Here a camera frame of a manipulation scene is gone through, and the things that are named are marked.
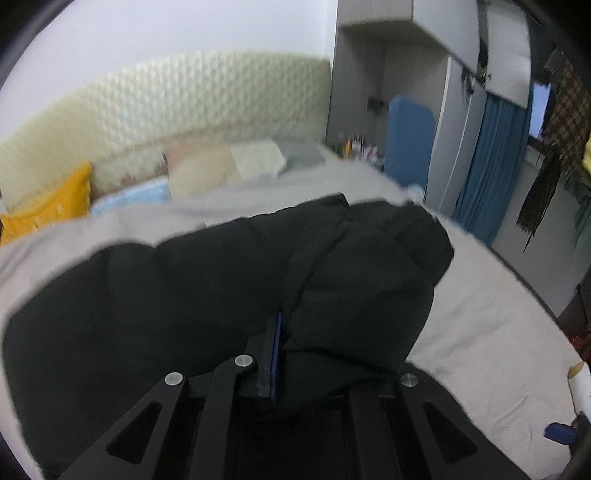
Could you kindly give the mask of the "black puffy jacket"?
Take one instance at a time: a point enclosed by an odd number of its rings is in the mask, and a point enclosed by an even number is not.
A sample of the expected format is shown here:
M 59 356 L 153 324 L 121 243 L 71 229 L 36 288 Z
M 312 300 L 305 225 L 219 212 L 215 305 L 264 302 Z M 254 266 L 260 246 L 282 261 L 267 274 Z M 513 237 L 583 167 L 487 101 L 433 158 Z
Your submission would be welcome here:
M 157 381 L 204 374 L 283 318 L 276 414 L 239 426 L 278 479 L 351 473 L 332 395 L 385 381 L 420 335 L 454 249 L 422 207 L 341 195 L 163 242 L 103 249 L 9 319 L 3 360 L 24 440 L 63 473 Z

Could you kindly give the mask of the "grey bed sheet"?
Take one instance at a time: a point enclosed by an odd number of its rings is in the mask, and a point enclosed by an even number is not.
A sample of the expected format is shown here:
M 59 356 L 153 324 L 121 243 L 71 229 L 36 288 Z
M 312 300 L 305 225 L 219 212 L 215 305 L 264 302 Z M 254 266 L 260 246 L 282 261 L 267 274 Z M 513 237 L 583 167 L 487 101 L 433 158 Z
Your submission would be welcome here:
M 271 213 L 335 193 L 349 203 L 411 195 L 373 168 L 331 160 L 276 179 L 226 186 L 168 204 L 135 203 L 59 223 L 1 250 L 1 312 L 96 250 L 122 241 L 155 245 L 198 227 Z M 455 256 L 410 353 L 470 420 L 529 477 L 564 469 L 569 450 L 545 428 L 575 416 L 567 384 L 579 355 L 536 298 L 486 247 L 444 221 Z

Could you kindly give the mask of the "blue small object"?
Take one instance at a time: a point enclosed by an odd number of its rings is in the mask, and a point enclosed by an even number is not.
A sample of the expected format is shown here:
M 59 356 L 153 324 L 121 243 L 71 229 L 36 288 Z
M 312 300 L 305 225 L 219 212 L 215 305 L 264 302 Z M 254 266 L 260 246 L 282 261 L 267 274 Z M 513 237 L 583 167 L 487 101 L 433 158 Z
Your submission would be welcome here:
M 570 446 L 577 440 L 577 431 L 570 425 L 553 422 L 545 428 L 544 437 L 561 445 Z

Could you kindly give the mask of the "white cardboard tube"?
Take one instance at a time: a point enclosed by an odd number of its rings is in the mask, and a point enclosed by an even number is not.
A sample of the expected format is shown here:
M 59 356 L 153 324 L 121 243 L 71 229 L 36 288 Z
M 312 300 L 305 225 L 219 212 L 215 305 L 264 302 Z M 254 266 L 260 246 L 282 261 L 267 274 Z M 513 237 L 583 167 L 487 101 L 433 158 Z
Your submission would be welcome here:
M 580 361 L 568 371 L 568 385 L 576 414 L 591 420 L 591 375 L 589 365 Z

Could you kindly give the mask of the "light blue pillow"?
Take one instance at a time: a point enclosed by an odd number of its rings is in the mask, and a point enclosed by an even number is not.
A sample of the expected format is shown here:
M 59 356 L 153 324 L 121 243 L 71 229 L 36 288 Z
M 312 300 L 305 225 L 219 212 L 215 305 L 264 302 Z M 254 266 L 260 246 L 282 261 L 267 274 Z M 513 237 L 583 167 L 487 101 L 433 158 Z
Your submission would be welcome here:
M 126 187 L 116 193 L 105 195 L 94 201 L 90 216 L 99 216 L 115 209 L 141 203 L 165 204 L 170 201 L 168 178 L 158 177 L 137 185 Z

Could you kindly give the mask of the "yellow pillow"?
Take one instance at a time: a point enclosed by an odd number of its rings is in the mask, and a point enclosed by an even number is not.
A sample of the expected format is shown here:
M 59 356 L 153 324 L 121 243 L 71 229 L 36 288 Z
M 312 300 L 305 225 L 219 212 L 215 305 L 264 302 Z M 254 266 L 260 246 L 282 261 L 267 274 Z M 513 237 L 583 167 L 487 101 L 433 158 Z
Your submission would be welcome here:
M 1 245 L 33 234 L 45 227 L 89 214 L 92 166 L 82 164 L 58 188 L 27 207 L 1 215 Z

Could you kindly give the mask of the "beige pillow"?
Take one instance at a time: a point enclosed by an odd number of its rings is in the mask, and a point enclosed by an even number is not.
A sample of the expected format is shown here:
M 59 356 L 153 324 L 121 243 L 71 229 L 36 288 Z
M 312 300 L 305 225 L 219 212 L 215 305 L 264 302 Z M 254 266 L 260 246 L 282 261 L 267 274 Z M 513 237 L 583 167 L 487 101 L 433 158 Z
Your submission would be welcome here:
M 228 143 L 180 144 L 169 147 L 164 156 L 173 201 L 242 181 Z

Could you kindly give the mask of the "blue curtain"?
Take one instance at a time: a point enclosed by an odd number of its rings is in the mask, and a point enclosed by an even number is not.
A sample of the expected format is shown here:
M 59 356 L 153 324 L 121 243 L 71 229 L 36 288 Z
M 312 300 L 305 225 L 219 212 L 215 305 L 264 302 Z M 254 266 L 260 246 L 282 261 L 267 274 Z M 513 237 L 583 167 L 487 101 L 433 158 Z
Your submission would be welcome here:
M 489 93 L 453 220 L 491 246 L 507 212 L 524 160 L 531 108 Z

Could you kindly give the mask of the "cream folded blanket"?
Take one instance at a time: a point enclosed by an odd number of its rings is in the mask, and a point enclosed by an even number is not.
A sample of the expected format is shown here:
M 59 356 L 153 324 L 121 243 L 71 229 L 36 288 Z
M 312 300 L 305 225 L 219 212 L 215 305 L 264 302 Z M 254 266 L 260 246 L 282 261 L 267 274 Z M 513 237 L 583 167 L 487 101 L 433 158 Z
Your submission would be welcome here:
M 232 143 L 229 151 L 242 181 L 274 178 L 287 166 L 286 158 L 272 139 Z

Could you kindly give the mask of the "grey folded cloth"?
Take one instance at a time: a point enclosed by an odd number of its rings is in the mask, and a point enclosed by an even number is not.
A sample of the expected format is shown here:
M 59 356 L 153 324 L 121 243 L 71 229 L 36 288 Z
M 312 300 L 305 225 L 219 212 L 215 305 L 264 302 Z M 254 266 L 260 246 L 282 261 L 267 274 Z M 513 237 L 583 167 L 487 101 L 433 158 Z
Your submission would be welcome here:
M 286 160 L 284 171 L 312 168 L 325 164 L 325 156 L 315 144 L 301 141 L 276 140 L 276 146 Z

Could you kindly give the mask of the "cream quilted headboard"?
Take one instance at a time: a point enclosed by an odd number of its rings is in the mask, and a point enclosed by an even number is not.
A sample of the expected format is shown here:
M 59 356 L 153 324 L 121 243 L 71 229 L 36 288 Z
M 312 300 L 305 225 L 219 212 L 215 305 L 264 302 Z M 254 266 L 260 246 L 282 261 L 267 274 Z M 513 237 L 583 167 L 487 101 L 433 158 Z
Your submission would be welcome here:
M 81 164 L 96 194 L 164 171 L 184 141 L 267 136 L 325 139 L 329 60 L 270 52 L 197 51 L 110 73 L 53 102 L 1 142 L 1 194 L 18 210 Z

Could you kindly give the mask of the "plaid hanging garment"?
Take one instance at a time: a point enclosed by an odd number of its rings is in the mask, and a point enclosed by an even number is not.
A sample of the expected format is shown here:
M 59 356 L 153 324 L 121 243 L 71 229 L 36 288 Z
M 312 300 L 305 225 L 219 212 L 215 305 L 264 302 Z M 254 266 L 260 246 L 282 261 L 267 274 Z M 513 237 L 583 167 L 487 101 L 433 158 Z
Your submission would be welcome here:
M 534 236 L 560 183 L 576 199 L 573 241 L 590 241 L 590 92 L 564 53 L 545 64 L 550 97 L 541 129 L 538 176 L 522 204 L 517 225 Z

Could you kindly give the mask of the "grey wardrobe cabinet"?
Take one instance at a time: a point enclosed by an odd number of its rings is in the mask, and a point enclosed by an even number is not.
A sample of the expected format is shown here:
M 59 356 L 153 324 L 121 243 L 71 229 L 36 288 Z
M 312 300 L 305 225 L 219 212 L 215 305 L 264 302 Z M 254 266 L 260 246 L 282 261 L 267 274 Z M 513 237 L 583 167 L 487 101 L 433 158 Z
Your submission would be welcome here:
M 435 122 L 426 202 L 451 215 L 487 97 L 525 108 L 530 80 L 528 21 L 513 1 L 341 1 L 327 139 L 359 134 L 385 149 L 391 101 L 426 107 Z

